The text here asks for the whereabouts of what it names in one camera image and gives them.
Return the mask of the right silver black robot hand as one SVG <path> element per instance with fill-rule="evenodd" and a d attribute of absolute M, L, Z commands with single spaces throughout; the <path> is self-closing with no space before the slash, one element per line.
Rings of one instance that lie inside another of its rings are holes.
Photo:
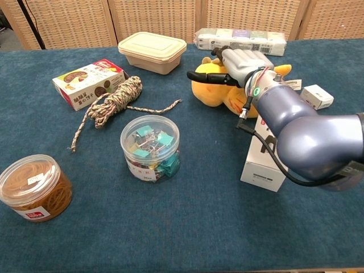
<path fill-rule="evenodd" d="M 223 63 L 224 73 L 200 73 L 188 71 L 187 77 L 204 84 L 219 84 L 245 87 L 253 72 L 259 68 L 274 69 L 273 63 L 261 52 L 249 49 L 232 49 L 229 46 L 214 48 L 211 55 L 217 56 Z"/>

